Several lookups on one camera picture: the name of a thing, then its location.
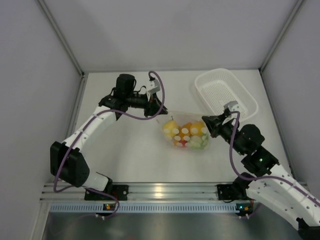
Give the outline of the clear zip top bag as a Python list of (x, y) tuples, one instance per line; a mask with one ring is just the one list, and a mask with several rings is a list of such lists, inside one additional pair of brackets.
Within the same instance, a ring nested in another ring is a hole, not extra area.
[(164, 139), (172, 146), (193, 150), (208, 148), (210, 134), (201, 114), (169, 111), (155, 119)]

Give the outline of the yellow fake pear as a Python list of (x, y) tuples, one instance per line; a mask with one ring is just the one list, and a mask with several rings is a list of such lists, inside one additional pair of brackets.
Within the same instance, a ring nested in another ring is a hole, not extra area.
[(174, 137), (179, 133), (179, 126), (175, 120), (169, 120), (163, 125), (162, 131), (166, 136)]

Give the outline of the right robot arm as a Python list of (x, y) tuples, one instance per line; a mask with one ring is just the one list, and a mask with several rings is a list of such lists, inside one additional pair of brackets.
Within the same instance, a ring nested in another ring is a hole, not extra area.
[(240, 199), (256, 200), (285, 219), (303, 240), (320, 238), (320, 201), (304, 188), (262, 145), (254, 124), (239, 127), (239, 111), (203, 116), (212, 138), (229, 144), (229, 161), (237, 175), (232, 187)]

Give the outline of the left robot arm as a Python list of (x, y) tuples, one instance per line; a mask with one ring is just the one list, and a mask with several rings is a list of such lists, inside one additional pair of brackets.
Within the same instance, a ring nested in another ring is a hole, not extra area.
[(159, 115), (168, 114), (165, 99), (159, 99), (158, 92), (165, 95), (163, 81), (158, 73), (148, 72), (149, 80), (143, 86), (146, 92), (141, 94), (135, 89), (137, 80), (131, 74), (121, 73), (116, 86), (110, 94), (103, 97), (92, 115), (72, 135), (62, 142), (55, 141), (50, 146), (50, 172), (54, 177), (53, 191), (60, 193), (58, 181), (68, 183), (68, 187), (85, 188), (97, 194), (102, 200), (113, 194), (113, 181), (110, 177), (90, 170), (85, 152), (97, 138), (121, 116), (140, 121), (148, 121)]

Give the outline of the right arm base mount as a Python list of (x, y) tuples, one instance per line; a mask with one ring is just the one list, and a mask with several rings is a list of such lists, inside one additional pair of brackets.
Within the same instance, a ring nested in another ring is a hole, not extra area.
[(249, 200), (246, 190), (251, 182), (251, 180), (245, 180), (238, 176), (232, 183), (218, 184), (216, 186), (218, 199), (225, 202)]

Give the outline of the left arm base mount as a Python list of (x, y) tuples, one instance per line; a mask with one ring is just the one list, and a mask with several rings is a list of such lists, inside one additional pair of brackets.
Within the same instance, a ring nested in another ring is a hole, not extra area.
[(111, 188), (103, 191), (95, 189), (86, 189), (84, 200), (85, 201), (112, 201), (113, 198), (118, 201), (126, 201), (128, 199), (129, 186), (127, 184), (113, 184)]

